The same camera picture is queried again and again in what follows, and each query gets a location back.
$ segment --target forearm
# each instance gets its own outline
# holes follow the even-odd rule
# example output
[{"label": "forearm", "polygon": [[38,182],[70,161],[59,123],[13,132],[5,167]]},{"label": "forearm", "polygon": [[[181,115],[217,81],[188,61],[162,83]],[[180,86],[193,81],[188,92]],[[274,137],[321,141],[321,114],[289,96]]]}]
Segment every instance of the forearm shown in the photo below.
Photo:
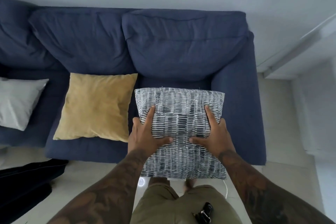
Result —
[{"label": "forearm", "polygon": [[143,150],[131,151],[109,174],[71,200],[48,223],[128,224],[146,160]]},{"label": "forearm", "polygon": [[334,223],[313,206],[272,183],[233,151],[220,153],[252,223]]}]

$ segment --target throw pillow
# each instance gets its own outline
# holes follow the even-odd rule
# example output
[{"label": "throw pillow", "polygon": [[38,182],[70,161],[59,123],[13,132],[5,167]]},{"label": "throw pillow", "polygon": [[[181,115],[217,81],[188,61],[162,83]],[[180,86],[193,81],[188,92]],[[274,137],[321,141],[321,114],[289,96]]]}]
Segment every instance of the throw pillow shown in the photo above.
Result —
[{"label": "throw pillow", "polygon": [[48,81],[0,77],[0,126],[24,131]]},{"label": "throw pillow", "polygon": [[142,176],[167,178],[226,179],[226,170],[204,147],[189,142],[193,136],[208,137],[210,124],[204,109],[208,105],[219,122],[224,93],[209,90],[142,88],[135,90],[140,120],[145,122],[155,105],[152,133],[155,138],[171,136],[174,141],[160,147],[146,161]]},{"label": "throw pillow", "polygon": [[101,137],[128,140],[128,106],[137,74],[70,74],[54,140]]}]

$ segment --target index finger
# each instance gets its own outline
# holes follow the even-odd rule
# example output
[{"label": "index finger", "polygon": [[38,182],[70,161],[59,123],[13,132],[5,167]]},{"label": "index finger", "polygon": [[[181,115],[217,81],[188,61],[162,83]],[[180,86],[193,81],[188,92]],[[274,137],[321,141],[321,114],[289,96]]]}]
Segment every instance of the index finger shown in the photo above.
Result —
[{"label": "index finger", "polygon": [[210,110],[209,106],[206,105],[204,107],[204,109],[205,109],[205,112],[207,113],[209,123],[210,123],[210,127],[213,128],[214,126],[218,125],[217,120],[216,120],[215,116],[213,115],[212,111]]},{"label": "index finger", "polygon": [[153,117],[154,117],[154,111],[155,111],[155,106],[152,105],[152,107],[149,109],[146,120],[145,120],[145,125],[152,125],[153,122]]}]

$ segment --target white cable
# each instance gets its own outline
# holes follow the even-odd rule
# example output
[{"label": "white cable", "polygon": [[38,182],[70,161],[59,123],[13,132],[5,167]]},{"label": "white cable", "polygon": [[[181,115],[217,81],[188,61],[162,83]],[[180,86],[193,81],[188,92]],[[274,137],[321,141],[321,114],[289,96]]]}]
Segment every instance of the white cable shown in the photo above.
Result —
[{"label": "white cable", "polygon": [[225,199],[228,197],[228,187],[226,185],[226,182],[223,180],[224,184],[225,184],[225,188],[226,188],[226,195],[225,195]]}]

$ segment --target hand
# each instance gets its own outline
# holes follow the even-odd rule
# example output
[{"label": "hand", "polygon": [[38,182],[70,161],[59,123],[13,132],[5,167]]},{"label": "hand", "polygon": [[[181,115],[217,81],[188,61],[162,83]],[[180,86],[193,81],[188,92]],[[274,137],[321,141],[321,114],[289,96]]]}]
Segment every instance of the hand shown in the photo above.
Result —
[{"label": "hand", "polygon": [[208,138],[191,137],[189,141],[194,144],[199,144],[204,146],[212,155],[216,158],[223,151],[231,150],[236,152],[233,146],[230,133],[226,129],[226,123],[223,118],[221,118],[218,124],[215,116],[211,112],[210,108],[206,105],[205,112],[207,113],[211,132]]},{"label": "hand", "polygon": [[155,106],[149,109],[144,124],[141,124],[139,118],[133,118],[132,133],[128,138],[128,153],[132,150],[142,149],[147,157],[150,157],[162,145],[169,144],[173,141],[171,137],[155,139],[152,135],[152,122]]}]

